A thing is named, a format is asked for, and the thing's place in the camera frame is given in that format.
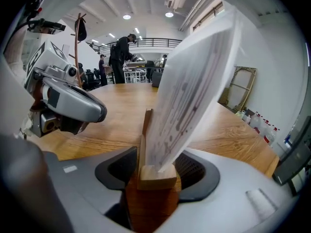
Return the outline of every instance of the metal equipment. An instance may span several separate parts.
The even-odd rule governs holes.
[[[44,42],[27,65],[25,89],[35,99],[29,113],[31,127],[38,137],[56,129],[77,134],[90,122],[105,119],[105,105],[80,89],[77,68],[52,42]]]

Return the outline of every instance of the person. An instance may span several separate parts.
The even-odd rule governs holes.
[[[123,64],[125,60],[131,59],[132,54],[129,52],[129,42],[136,43],[136,38],[136,35],[133,33],[121,37],[111,52],[111,65],[116,83],[125,83]]]
[[[108,84],[105,72],[105,65],[104,65],[104,58],[105,56],[101,54],[101,59],[99,60],[98,67],[99,67],[99,74],[101,76],[101,84],[102,86]]]

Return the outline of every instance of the white bottle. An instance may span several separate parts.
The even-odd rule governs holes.
[[[256,113],[252,115],[249,126],[255,128],[257,124],[258,124],[258,111],[256,111]]]
[[[260,128],[260,135],[262,136],[262,137],[264,137],[264,135],[266,134],[266,132],[267,132],[267,130],[268,130],[268,128],[269,128],[269,121],[268,120],[263,120],[264,121],[264,123],[261,125],[261,128]]]
[[[257,133],[260,133],[260,126],[261,126],[261,115],[260,114],[258,114],[257,115],[257,123],[256,123],[256,125],[255,125],[255,127],[254,127],[254,130],[257,132]]]
[[[263,137],[263,139],[271,145],[275,138],[276,138],[277,128],[274,128],[273,130],[270,130],[266,133],[266,135]]]
[[[241,117],[241,111],[238,111],[235,115]]]
[[[247,124],[249,124],[249,123],[251,122],[251,116],[250,116],[250,115],[247,116],[245,122],[246,122]]]
[[[245,115],[245,111],[241,111],[241,119],[243,120],[243,117]]]

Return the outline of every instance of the coat rack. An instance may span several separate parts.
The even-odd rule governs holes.
[[[77,26],[75,28],[75,34],[71,34],[74,37],[74,56],[72,56],[71,54],[69,54],[70,57],[74,58],[75,60],[75,65],[77,67],[77,74],[76,74],[76,78],[78,79],[78,85],[80,88],[82,88],[82,84],[81,84],[81,75],[79,72],[79,62],[78,62],[78,44],[80,42],[78,42],[78,33],[79,33],[79,25],[80,25],[80,19],[82,19],[86,14],[84,14],[83,16],[81,16],[81,13],[78,14],[78,19],[77,19]]]

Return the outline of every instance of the black pants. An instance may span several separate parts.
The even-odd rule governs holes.
[[[102,84],[102,86],[107,85],[108,82],[107,82],[105,70],[100,70],[100,75],[101,75],[101,84]]]
[[[112,70],[115,75],[116,83],[125,83],[124,72],[121,62],[118,60],[111,60]]]

